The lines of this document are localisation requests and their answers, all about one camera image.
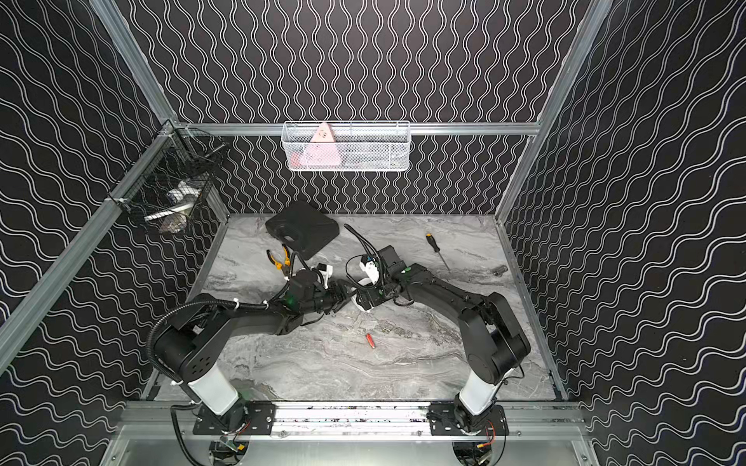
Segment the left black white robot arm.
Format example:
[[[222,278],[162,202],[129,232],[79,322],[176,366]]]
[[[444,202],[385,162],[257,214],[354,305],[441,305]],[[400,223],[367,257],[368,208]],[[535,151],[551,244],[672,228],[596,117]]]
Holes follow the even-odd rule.
[[[206,407],[228,429],[242,419],[244,401],[223,376],[218,359],[228,341],[239,335],[287,335],[310,314],[338,312],[355,293],[345,281],[327,285],[287,282],[262,303],[228,301],[202,294],[166,313],[151,329],[146,353],[195,403]]]

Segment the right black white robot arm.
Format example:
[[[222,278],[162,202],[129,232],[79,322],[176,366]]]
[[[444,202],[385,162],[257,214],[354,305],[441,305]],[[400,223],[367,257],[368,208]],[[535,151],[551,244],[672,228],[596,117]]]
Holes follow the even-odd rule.
[[[452,320],[460,330],[470,374],[457,404],[468,417],[481,416],[493,405],[500,385],[532,352],[524,329],[507,299],[460,289],[413,264],[388,278],[366,278],[357,288],[357,304],[370,310],[404,297]]]

